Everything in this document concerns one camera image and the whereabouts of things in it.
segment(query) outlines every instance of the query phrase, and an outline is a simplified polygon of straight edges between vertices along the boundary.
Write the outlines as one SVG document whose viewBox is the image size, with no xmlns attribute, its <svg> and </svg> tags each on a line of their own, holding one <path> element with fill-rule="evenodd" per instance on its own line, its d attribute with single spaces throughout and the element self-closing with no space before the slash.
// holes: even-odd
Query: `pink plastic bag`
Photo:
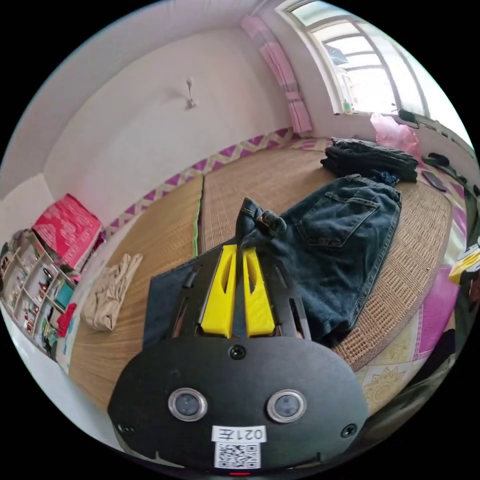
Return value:
<svg viewBox="0 0 480 480">
<path fill-rule="evenodd" d="M 378 145 L 407 152 L 418 162 L 422 162 L 419 139 L 412 128 L 399 125 L 391 116 L 380 113 L 372 113 L 370 121 L 376 131 Z"/>
</svg>

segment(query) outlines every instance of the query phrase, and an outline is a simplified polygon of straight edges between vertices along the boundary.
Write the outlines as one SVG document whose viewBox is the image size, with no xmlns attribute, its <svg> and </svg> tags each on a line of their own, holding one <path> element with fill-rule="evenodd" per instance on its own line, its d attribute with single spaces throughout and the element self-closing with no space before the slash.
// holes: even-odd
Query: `wall hook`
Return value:
<svg viewBox="0 0 480 480">
<path fill-rule="evenodd" d="M 197 106 L 197 102 L 192 98 L 193 78 L 191 76 L 186 79 L 186 86 L 188 87 L 188 99 L 186 100 L 185 110 L 191 110 Z"/>
</svg>

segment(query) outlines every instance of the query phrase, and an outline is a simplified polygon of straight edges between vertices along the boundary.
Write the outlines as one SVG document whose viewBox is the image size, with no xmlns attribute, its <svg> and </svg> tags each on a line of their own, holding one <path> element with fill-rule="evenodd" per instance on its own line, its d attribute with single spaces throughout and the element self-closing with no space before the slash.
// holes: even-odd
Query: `white shelf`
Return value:
<svg viewBox="0 0 480 480">
<path fill-rule="evenodd" d="M 49 284 L 48 280 L 50 277 L 43 271 L 44 268 L 53 276 Z M 43 319 L 46 318 L 44 313 L 50 307 L 65 313 L 65 310 L 55 302 L 54 298 L 58 293 L 59 285 L 66 283 L 74 290 L 76 287 L 75 283 L 55 265 L 52 258 L 40 245 L 34 233 L 11 256 L 10 264 L 3 273 L 3 279 L 4 288 L 1 298 L 3 305 L 24 335 L 46 354 L 42 345 L 43 338 L 40 330 Z M 39 297 L 41 290 L 39 283 L 48 284 L 46 292 L 44 292 L 41 298 Z M 19 293 L 15 304 L 11 305 L 9 299 L 14 291 Z M 24 308 L 25 302 L 31 305 L 33 311 L 35 308 L 38 308 L 36 313 L 30 312 L 28 314 L 32 323 L 31 331 L 28 331 L 24 326 L 26 321 L 25 313 L 27 312 L 27 309 Z"/>
</svg>

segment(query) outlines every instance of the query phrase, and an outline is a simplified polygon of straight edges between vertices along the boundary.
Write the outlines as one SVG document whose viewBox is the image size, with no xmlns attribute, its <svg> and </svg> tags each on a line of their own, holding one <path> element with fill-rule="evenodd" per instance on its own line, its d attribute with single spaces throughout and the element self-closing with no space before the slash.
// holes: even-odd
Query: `ceiling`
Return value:
<svg viewBox="0 0 480 480">
<path fill-rule="evenodd" d="M 72 53 L 24 112 L 0 171 L 0 199 L 43 172 L 50 151 L 78 109 L 131 62 L 168 43 L 240 23 L 263 0 L 168 0 L 108 26 Z"/>
</svg>

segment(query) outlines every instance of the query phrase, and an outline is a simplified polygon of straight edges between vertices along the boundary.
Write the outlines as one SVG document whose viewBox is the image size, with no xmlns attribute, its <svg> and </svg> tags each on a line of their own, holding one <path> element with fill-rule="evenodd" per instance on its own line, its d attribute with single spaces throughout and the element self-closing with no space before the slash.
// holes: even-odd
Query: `screw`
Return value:
<svg viewBox="0 0 480 480">
<path fill-rule="evenodd" d="M 229 354 L 231 359 L 241 360 L 247 354 L 247 352 L 245 351 L 245 348 L 241 345 L 234 345 L 230 349 Z"/>
<path fill-rule="evenodd" d="M 118 430 L 120 433 L 125 434 L 125 435 L 132 435 L 135 430 L 132 426 L 130 425 L 118 425 Z"/>
<path fill-rule="evenodd" d="M 343 439 L 349 439 L 352 435 L 354 435 L 357 432 L 357 426 L 354 423 L 350 423 L 350 425 L 347 425 L 342 431 L 340 436 Z"/>
</svg>

